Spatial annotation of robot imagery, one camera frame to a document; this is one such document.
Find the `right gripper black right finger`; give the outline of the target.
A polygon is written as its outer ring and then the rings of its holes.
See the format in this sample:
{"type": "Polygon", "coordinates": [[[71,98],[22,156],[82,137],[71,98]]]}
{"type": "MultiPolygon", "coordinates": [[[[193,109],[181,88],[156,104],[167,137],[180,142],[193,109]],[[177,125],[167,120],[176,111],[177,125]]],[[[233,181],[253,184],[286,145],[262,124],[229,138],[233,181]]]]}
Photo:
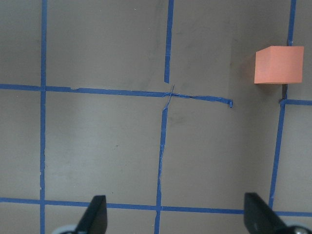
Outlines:
{"type": "Polygon", "coordinates": [[[279,234],[288,227],[257,193],[244,195],[244,225],[250,234],[279,234]]]}

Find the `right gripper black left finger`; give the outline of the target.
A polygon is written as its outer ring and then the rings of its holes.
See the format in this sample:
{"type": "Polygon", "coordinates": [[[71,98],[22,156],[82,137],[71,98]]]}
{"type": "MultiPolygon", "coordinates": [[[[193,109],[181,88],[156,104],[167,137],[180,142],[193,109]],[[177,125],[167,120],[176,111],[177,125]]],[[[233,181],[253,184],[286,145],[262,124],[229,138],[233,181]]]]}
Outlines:
{"type": "Polygon", "coordinates": [[[108,226],[105,195],[96,195],[91,200],[77,227],[76,234],[105,234],[108,226]]]}

